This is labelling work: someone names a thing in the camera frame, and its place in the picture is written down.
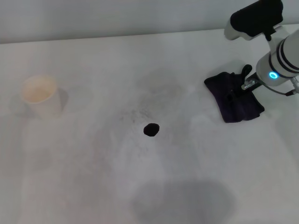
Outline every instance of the black stain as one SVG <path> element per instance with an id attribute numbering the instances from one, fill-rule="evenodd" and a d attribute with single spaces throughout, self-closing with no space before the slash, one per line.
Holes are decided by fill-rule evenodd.
<path id="1" fill-rule="evenodd" d="M 158 124 L 148 124 L 143 129 L 143 133 L 149 137 L 154 137 L 160 130 L 160 126 Z"/>

